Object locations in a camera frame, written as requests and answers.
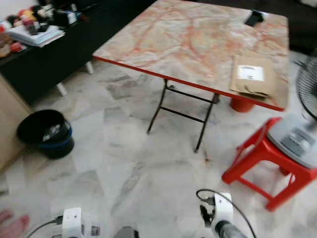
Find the white label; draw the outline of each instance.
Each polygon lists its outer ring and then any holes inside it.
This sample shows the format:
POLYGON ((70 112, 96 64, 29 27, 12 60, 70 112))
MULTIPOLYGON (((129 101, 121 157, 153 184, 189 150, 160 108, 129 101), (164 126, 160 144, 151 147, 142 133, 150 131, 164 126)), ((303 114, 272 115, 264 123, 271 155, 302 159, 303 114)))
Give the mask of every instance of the white label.
POLYGON ((263 68, 258 66, 251 66, 251 65, 239 65, 238 78, 254 80, 254 81, 264 81, 263 68))

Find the black furniture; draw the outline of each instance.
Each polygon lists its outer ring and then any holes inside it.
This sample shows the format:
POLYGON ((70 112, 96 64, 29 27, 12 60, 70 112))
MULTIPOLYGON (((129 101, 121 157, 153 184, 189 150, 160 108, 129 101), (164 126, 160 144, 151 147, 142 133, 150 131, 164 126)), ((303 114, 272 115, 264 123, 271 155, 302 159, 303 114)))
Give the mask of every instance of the black furniture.
POLYGON ((317 47, 317 8, 298 0, 192 0, 210 4, 255 9, 288 18, 290 48, 312 52, 317 47))
POLYGON ((62 38, 0 59, 0 73, 29 104, 90 61, 93 52, 155 0, 100 0, 62 38))

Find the table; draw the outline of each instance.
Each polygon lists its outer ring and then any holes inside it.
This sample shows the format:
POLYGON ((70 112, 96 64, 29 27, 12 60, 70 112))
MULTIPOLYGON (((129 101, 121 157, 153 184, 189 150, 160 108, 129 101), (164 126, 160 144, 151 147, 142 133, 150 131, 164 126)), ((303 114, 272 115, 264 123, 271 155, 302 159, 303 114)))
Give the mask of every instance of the table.
POLYGON ((94 52, 94 58, 164 79, 164 89, 148 132, 160 109, 202 122, 197 151, 213 104, 219 95, 283 111, 288 101, 288 21, 265 14, 264 22, 244 24, 251 11, 183 0, 158 0, 94 52), (257 53, 271 59, 276 93, 267 98, 229 89, 235 55, 257 53), (214 93, 211 100, 175 90, 168 80, 214 93), (205 120, 162 106, 170 90, 210 103, 205 120))

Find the wall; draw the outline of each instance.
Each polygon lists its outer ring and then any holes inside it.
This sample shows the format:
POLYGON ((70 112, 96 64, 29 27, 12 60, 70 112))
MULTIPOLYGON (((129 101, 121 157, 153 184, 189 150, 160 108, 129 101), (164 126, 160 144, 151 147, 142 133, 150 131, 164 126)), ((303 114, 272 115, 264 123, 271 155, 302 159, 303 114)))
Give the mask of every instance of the wall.
POLYGON ((36 4, 36 0, 0 0, 0 20, 36 4))

